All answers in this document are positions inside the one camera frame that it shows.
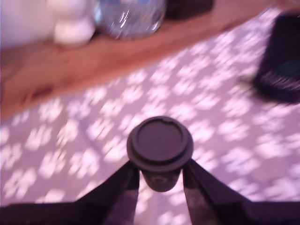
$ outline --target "white container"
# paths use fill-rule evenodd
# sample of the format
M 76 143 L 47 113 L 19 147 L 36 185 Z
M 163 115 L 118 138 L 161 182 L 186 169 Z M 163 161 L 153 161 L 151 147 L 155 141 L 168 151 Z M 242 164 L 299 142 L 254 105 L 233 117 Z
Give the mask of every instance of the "white container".
M 61 45 L 87 44 L 95 32 L 91 0 L 47 0 L 47 7 L 57 17 L 54 41 Z

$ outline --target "black lid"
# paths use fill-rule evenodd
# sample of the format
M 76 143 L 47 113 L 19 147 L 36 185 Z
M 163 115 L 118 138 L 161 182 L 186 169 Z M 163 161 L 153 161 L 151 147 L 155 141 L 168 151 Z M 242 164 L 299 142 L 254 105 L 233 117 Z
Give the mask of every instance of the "black lid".
M 127 153 L 140 169 L 164 173 L 181 168 L 191 158 L 193 140 L 178 121 L 154 117 L 133 129 L 127 141 Z

